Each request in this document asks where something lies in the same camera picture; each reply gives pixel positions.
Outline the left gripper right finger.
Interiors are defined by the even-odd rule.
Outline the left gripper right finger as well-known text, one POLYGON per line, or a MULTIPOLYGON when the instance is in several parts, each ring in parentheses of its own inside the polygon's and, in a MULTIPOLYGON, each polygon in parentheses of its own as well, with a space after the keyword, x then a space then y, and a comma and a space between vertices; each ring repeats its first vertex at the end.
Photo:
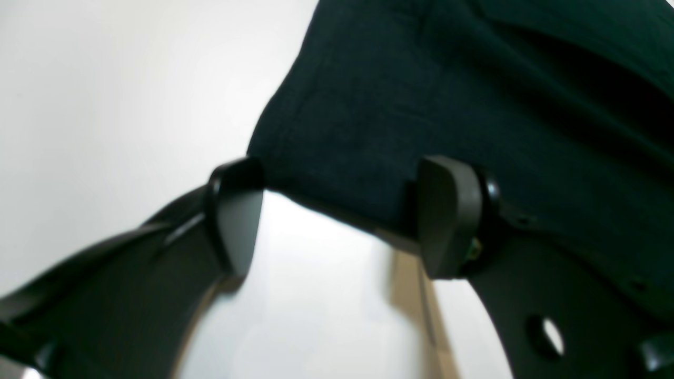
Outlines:
POLYGON ((515 378, 672 378, 672 295, 543 231, 495 177, 445 156, 417 168, 431 279, 467 279, 515 378))

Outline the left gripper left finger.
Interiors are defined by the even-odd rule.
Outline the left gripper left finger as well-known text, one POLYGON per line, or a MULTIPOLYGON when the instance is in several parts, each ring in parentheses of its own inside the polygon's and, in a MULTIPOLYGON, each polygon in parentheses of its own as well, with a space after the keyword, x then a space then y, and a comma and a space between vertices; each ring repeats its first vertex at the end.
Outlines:
POLYGON ((250 271, 264 189, 246 157, 141 226, 2 297, 2 378, 172 378, 222 284, 250 271))

